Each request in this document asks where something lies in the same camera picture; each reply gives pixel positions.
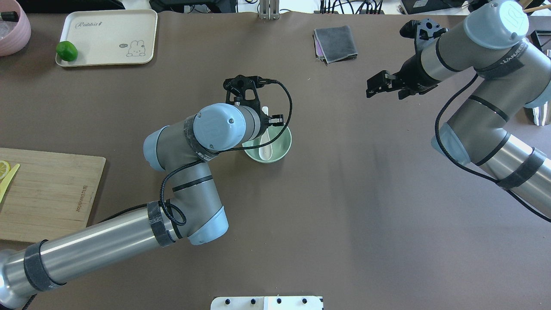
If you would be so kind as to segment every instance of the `cutting board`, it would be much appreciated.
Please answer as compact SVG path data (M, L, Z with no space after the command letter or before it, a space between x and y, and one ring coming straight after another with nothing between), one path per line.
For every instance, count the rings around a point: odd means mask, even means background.
M86 227L105 158L0 148L20 164L0 202L0 239L52 240Z

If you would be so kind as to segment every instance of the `knife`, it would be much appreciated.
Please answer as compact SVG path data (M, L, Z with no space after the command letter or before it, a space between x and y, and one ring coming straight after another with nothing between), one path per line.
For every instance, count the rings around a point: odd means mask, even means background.
M0 183L0 202L2 202L2 199L4 198L4 194L6 193L6 190L8 190L8 185L12 181L13 176L17 172L17 169L19 169L19 164L16 164L13 166L12 170L8 172L8 175L2 180Z

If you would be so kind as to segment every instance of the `folded cloth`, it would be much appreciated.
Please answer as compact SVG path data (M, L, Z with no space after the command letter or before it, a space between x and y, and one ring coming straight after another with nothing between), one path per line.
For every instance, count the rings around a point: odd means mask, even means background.
M314 29L317 58L327 63L354 59L358 55L349 26Z

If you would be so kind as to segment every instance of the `bowl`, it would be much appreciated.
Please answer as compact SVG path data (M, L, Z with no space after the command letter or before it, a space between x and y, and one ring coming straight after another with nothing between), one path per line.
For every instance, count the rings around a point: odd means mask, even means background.
M270 126L268 127L267 130L270 135L270 138L273 139L273 137L277 136L277 134L281 131L281 127ZM263 163L263 164L274 163L282 159L287 154L287 152L291 149L292 141L293 141L293 137L291 135L291 130L289 129L289 127L287 127L285 128L285 131L283 131L281 136L279 136L277 140L272 142L272 157L269 160L263 161L262 159L260 159L260 155L258 155L258 148L246 149L245 153L250 158L252 158L253 160L259 163ZM242 146L244 147L257 146L257 145L260 145L260 137L247 141L242 144Z
M18 52L27 45L31 37L31 25L25 12L15 0L1 0L0 12L16 11L19 21L4 38L0 39L0 56Z

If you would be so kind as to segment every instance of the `pink bowl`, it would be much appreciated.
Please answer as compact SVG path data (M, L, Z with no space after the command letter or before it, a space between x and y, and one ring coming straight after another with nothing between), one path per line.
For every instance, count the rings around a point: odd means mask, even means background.
M19 21L15 28L0 40L0 56L11 55L27 45L31 37L31 24L23 9L15 0L1 0L0 12L16 11Z

